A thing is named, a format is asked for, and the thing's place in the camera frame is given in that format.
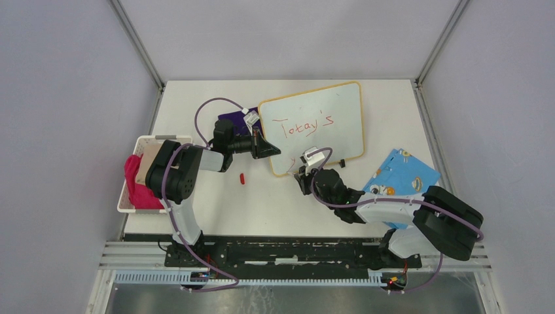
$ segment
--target whiteboard frame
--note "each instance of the whiteboard frame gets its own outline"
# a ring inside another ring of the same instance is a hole
[[[276,97],[276,98],[272,98],[272,99],[267,99],[267,100],[263,100],[259,103],[258,106],[258,110],[259,113],[260,108],[262,107],[262,105],[264,105],[265,103],[269,103],[272,101],[276,101],[276,100],[280,100],[280,99],[285,99],[285,98],[289,98],[289,97],[295,97],[295,96],[299,96],[299,95],[304,95],[304,94],[308,94],[308,93],[312,93],[312,92],[318,92],[320,90],[327,90],[329,88],[334,88],[334,87],[339,87],[339,86],[343,86],[343,85],[349,85],[349,84],[356,84],[359,86],[359,102],[360,102],[360,108],[361,108],[361,126],[362,126],[362,131],[363,131],[363,152],[362,154],[358,155],[358,156],[354,156],[354,157],[349,157],[349,158],[344,158],[342,160],[352,160],[358,157],[361,157],[362,155],[365,154],[366,152],[366,138],[365,138],[365,125],[364,125],[364,112],[363,112],[363,87],[361,86],[361,83],[359,83],[356,80],[351,80],[349,82],[345,82],[345,83],[340,83],[340,84],[335,84],[335,85],[331,85],[331,86],[325,86],[322,88],[316,88],[314,90],[306,90],[304,92],[300,92],[300,93],[295,93],[295,94],[291,94],[291,95],[286,95],[286,96],[281,96],[281,97]],[[264,129],[264,119],[262,118],[262,115],[260,116],[260,124],[262,125],[262,132],[264,132],[264,134],[266,134],[266,130]],[[274,171],[274,165],[272,165],[272,159],[268,158],[268,160],[270,161],[270,169],[272,169],[272,173],[276,176],[276,177],[284,177],[286,175],[288,175],[288,173],[283,173],[283,174],[277,174]],[[333,165],[333,164],[338,164],[339,161],[337,162],[329,162],[327,164],[329,165]]]

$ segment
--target white clip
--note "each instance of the white clip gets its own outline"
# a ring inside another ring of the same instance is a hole
[[[249,133],[252,135],[253,126],[255,125],[255,123],[257,123],[258,120],[260,120],[260,116],[255,111],[251,111],[250,113],[245,114],[245,116],[243,117],[243,120],[245,121],[245,124],[249,129]]]

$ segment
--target purple cloth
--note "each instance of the purple cloth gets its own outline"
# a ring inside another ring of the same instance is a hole
[[[254,108],[250,108],[249,112],[251,111],[255,111],[256,113],[259,113],[259,108],[258,107],[254,107]],[[233,125],[235,125],[237,128],[234,131],[235,135],[248,135],[249,134],[249,128],[247,128],[247,124],[245,124],[245,120],[243,120],[243,117],[245,115],[241,112],[241,111],[236,111],[234,113],[224,113],[224,114],[220,114],[218,116],[218,119],[228,119],[231,120],[231,122],[233,122]],[[255,123],[254,126],[258,126],[260,129],[260,133],[262,134],[262,136],[264,136],[264,132],[262,131],[262,124],[260,124],[260,120],[257,121],[257,123]]]

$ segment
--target red handwritten text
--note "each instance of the red handwritten text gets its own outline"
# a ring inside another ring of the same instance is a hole
[[[283,122],[283,121],[288,121],[288,119],[281,119],[281,120],[274,119],[272,121],[281,122],[280,124],[281,124],[281,128],[283,130],[283,134],[284,134],[285,138],[289,138],[290,136],[294,135],[295,133],[302,133],[304,131],[308,131],[307,134],[305,135],[305,137],[308,137],[309,135],[313,134],[314,132],[316,132],[318,130],[318,119],[315,119],[314,123],[313,122],[307,122],[307,123],[304,123],[304,124],[298,124],[298,123],[290,124],[290,123]],[[329,125],[334,123],[334,120],[333,120],[332,116],[326,116],[325,121],[327,123],[323,124],[322,127],[329,126]]]
[[[289,169],[286,172],[290,172],[292,170],[293,166],[295,165],[295,162],[296,162],[295,158],[291,158],[291,161],[293,163],[291,164],[291,167],[289,167]]]

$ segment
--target beige cloth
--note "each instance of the beige cloth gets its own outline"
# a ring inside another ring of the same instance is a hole
[[[147,172],[156,158],[156,154],[158,154],[160,147],[162,147],[162,144],[147,145],[145,147],[143,150],[143,158],[139,165],[139,171],[135,176],[135,183],[146,185]]]

